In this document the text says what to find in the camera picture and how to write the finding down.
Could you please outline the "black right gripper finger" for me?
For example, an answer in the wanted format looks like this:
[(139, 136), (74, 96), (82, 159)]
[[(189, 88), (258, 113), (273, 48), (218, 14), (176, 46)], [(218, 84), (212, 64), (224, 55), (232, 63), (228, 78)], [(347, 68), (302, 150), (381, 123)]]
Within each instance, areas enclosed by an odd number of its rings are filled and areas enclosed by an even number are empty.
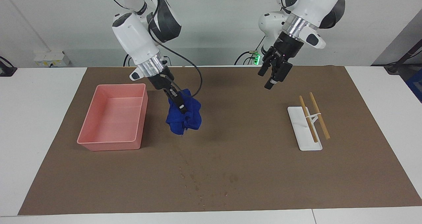
[(174, 105), (181, 114), (185, 114), (185, 103), (181, 92), (173, 86), (164, 88), (164, 92), (170, 100), (170, 105)]
[(170, 110), (173, 112), (179, 111), (180, 113), (186, 113), (188, 111), (181, 92), (174, 86), (170, 86)]

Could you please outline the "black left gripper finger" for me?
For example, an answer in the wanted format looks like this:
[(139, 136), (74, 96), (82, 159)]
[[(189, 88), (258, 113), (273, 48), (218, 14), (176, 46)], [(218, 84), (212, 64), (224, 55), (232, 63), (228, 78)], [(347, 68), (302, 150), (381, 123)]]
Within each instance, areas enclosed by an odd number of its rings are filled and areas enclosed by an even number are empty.
[(259, 76), (264, 76), (267, 70), (272, 66), (273, 62), (279, 59), (279, 52), (275, 47), (270, 47), (262, 58), (262, 66), (258, 71)]
[(283, 82), (293, 67), (293, 64), (283, 58), (274, 59), (270, 65), (272, 65), (271, 76), (265, 83), (265, 88), (268, 90), (278, 82)]

